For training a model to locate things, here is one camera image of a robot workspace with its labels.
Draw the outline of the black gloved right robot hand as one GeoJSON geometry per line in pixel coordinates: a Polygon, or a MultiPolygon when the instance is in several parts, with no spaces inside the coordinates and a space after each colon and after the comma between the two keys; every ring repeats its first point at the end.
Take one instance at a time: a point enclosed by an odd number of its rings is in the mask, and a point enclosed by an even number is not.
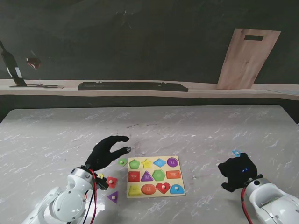
{"type": "Polygon", "coordinates": [[[228,182],[222,183],[221,186],[229,192],[243,188],[246,181],[257,177],[257,168],[246,153],[220,163],[218,169],[228,179],[228,182]]]}

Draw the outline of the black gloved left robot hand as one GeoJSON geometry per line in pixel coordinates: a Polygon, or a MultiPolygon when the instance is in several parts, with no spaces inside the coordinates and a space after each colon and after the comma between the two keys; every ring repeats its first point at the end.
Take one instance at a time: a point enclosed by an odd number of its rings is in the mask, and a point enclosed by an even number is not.
{"type": "Polygon", "coordinates": [[[128,142],[127,136],[109,136],[100,141],[94,148],[85,162],[85,166],[93,171],[106,168],[112,161],[131,152],[131,147],[123,147],[111,152],[112,146],[118,142],[128,142]]]}

